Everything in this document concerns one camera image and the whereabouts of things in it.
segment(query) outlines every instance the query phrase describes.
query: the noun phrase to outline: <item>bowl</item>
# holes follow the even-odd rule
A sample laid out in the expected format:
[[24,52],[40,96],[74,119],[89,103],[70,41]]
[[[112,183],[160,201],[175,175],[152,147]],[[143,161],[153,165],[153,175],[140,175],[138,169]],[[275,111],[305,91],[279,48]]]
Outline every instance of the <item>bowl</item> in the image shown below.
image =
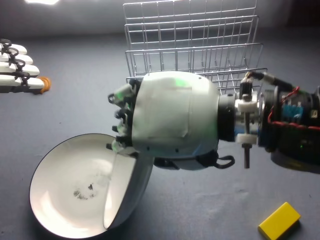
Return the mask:
[[90,133],[53,148],[37,166],[30,204],[39,223],[65,238],[89,238],[123,223],[141,199],[153,158],[115,154],[115,138]]

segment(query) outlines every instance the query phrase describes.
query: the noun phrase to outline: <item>robotic hand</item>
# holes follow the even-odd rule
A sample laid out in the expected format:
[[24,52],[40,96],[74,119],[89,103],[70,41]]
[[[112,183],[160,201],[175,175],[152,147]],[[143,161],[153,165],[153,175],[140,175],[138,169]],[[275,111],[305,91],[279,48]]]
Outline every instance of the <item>robotic hand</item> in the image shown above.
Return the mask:
[[[275,86],[258,100],[253,79]],[[253,144],[301,162],[320,165],[320,88],[301,91],[268,73],[247,72],[239,94],[219,95],[203,76],[179,71],[149,73],[131,79],[108,100],[121,109],[112,129],[118,136],[109,148],[120,154],[145,153],[154,165],[197,170],[217,163],[218,142],[238,142],[249,168]]]
[[36,78],[39,69],[26,48],[0,39],[0,93],[34,93],[49,90],[51,82],[46,77]]

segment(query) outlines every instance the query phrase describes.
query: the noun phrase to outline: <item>white plate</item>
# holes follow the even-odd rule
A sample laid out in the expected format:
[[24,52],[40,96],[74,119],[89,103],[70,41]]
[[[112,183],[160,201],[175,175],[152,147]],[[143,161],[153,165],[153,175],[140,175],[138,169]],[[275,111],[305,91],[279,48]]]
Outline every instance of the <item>white plate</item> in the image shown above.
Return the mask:
[[[31,181],[30,204],[47,230],[81,239],[101,234],[113,223],[136,163],[135,158],[116,155],[106,148],[113,139],[94,133],[76,136],[42,159]],[[151,168],[145,174],[146,182]],[[135,189],[139,193],[136,198],[146,184],[141,184],[143,189]]]

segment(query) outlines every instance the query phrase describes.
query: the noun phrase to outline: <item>metal wire basket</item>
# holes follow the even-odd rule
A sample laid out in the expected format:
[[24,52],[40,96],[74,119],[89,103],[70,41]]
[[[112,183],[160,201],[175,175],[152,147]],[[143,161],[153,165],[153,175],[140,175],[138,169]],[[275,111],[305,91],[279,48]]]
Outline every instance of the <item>metal wire basket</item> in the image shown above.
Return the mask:
[[236,92],[245,72],[265,70],[258,68],[263,45],[254,43],[256,6],[257,0],[124,4],[127,80],[184,71],[205,76],[221,94]]

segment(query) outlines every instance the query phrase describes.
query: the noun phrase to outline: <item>yellow sponge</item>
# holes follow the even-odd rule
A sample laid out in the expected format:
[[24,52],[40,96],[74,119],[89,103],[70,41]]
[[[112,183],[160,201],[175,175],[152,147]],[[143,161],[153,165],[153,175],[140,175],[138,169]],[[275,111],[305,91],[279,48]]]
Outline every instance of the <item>yellow sponge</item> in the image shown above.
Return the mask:
[[258,226],[258,230],[268,240],[276,240],[297,223],[299,218],[300,214],[285,202]]

